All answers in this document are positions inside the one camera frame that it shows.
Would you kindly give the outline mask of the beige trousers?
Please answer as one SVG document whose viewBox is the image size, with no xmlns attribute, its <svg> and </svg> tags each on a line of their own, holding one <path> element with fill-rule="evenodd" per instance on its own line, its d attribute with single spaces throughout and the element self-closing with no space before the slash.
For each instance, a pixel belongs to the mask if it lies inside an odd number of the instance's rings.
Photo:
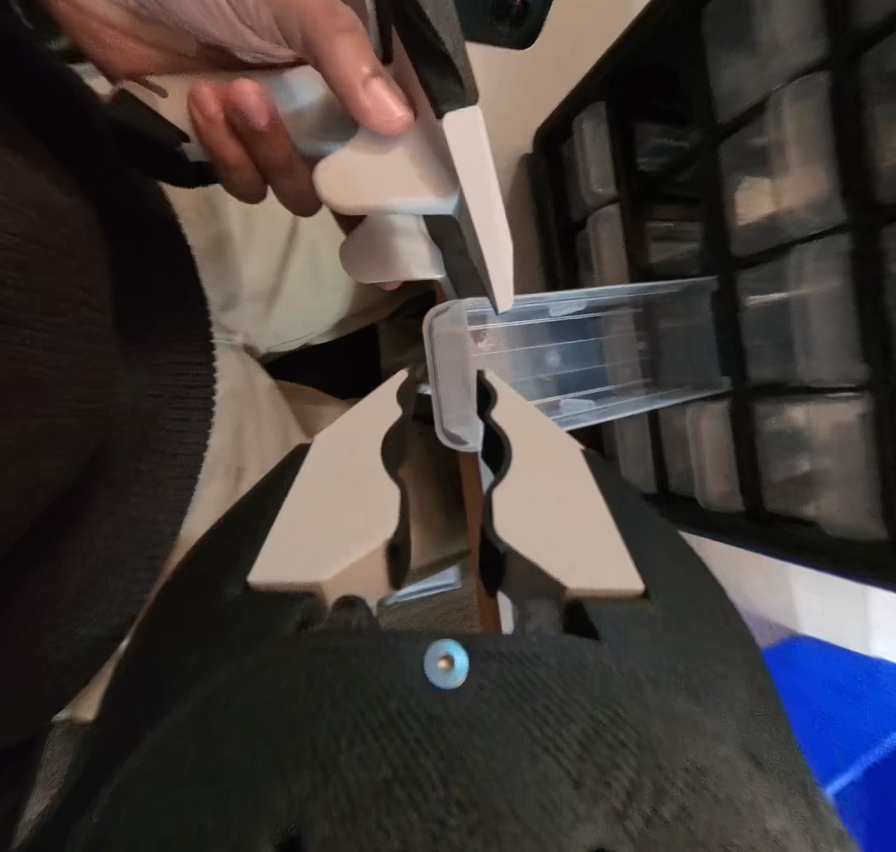
<svg viewBox="0 0 896 852">
<path fill-rule="evenodd" d="M 276 380 L 268 360 L 277 366 L 288 353 L 323 354 L 325 343 L 373 328 L 417 291 L 388 293 L 351 279 L 340 263 L 343 233 L 325 210 L 301 219 L 273 196 L 244 205 L 218 188 L 165 190 L 210 304 L 217 392 L 203 470 L 156 589 L 286 454 L 364 398 L 331 397 L 310 380 Z M 405 584 L 459 563 L 468 545 L 457 461 L 433 430 L 409 424 L 399 475 L 409 499 Z"/>
</svg>

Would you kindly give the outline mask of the clear plastic drawer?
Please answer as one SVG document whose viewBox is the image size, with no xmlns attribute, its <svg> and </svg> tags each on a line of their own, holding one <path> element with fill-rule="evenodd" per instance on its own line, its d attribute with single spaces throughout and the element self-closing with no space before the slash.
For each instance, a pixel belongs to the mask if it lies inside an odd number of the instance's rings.
<svg viewBox="0 0 896 852">
<path fill-rule="evenodd" d="M 495 374 L 565 431 L 722 394 L 714 277 L 450 300 L 423 323 L 434 429 L 476 452 L 476 377 Z"/>
</svg>

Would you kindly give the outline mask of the blue plastic bin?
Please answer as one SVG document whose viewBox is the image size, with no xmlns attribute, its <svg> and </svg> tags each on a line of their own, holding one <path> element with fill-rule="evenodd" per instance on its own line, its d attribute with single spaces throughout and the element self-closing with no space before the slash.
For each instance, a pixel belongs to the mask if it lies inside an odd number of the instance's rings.
<svg viewBox="0 0 896 852">
<path fill-rule="evenodd" d="M 813 638 L 764 650 L 799 746 L 865 851 L 895 849 L 895 665 Z"/>
</svg>

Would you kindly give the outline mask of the person's left hand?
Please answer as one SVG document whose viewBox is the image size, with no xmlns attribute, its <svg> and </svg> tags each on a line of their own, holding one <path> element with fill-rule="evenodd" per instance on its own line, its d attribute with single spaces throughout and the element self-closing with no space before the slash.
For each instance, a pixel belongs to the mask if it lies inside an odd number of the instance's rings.
<svg viewBox="0 0 896 852">
<path fill-rule="evenodd" d="M 415 120 L 361 20 L 341 0 L 39 1 L 113 81 L 308 63 L 360 126 L 396 135 Z M 299 217 L 319 211 L 312 168 L 259 83 L 245 76 L 197 82 L 188 113 L 231 196 L 258 204 L 273 193 Z"/>
</svg>

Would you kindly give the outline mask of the dark knit sweater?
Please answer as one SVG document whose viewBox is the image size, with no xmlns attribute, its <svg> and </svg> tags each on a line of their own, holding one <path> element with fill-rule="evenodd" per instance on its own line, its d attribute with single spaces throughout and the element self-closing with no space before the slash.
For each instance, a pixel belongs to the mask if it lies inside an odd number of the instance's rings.
<svg viewBox="0 0 896 852">
<path fill-rule="evenodd" d="M 1 745 L 39 734 L 149 599 L 210 432 L 210 317 L 160 182 L 2 6 Z"/>
</svg>

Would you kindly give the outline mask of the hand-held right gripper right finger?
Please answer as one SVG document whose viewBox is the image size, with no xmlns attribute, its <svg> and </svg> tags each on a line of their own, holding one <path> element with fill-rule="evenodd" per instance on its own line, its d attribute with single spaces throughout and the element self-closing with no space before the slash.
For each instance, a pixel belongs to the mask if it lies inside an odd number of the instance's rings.
<svg viewBox="0 0 896 852">
<path fill-rule="evenodd" d="M 478 569 L 510 600 L 646 593 L 584 448 L 494 372 L 476 375 L 484 496 Z"/>
</svg>

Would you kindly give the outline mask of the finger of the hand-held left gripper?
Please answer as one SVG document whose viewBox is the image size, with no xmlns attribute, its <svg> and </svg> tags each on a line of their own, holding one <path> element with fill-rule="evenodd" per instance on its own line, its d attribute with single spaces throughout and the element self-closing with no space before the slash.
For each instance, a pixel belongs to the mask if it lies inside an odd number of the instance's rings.
<svg viewBox="0 0 896 852">
<path fill-rule="evenodd" d="M 496 314 L 514 299 L 511 230 L 481 107 L 441 121 L 459 191 L 445 215 L 427 216 L 427 231 L 442 255 L 442 286 L 450 298 L 487 298 Z"/>
</svg>

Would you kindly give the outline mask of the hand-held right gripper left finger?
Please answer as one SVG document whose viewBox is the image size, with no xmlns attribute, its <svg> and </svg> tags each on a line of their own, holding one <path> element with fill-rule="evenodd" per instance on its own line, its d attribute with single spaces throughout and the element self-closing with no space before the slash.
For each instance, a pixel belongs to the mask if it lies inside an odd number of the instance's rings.
<svg viewBox="0 0 896 852">
<path fill-rule="evenodd" d="M 247 581 L 320 600 L 383 600 L 410 563 L 409 499 L 399 475 L 415 380 L 398 371 L 308 446 Z"/>
</svg>

